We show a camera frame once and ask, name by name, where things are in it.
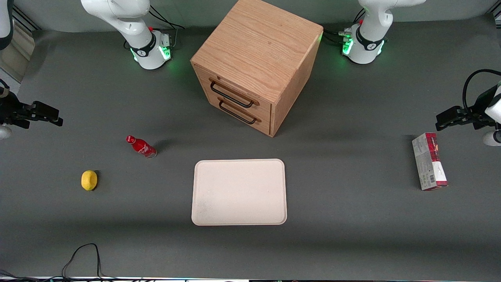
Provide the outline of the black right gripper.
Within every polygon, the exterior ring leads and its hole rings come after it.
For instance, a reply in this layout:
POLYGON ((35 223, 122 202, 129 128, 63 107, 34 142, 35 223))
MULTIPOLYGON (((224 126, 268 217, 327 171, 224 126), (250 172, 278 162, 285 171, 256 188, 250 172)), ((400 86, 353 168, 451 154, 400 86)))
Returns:
POLYGON ((64 120, 59 117, 59 110, 43 102, 22 103, 11 91, 2 91, 0 103, 1 125, 15 125, 28 129, 31 121, 44 121, 58 127, 63 126, 64 120))

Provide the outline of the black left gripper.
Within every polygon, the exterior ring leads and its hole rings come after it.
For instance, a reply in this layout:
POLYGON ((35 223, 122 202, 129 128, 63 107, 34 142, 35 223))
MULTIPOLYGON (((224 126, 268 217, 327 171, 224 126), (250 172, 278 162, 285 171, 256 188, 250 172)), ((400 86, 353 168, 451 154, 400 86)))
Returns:
MULTIPOLYGON (((483 127, 495 127, 499 129, 499 118, 493 119, 485 113, 490 107, 492 100, 497 95, 499 87, 491 87, 476 98, 474 105, 468 107, 473 116, 471 118, 474 130, 480 130, 483 127)), ((460 106, 451 107, 436 115, 436 130, 442 131, 448 127, 456 125, 467 125, 470 123, 467 111, 460 106)))

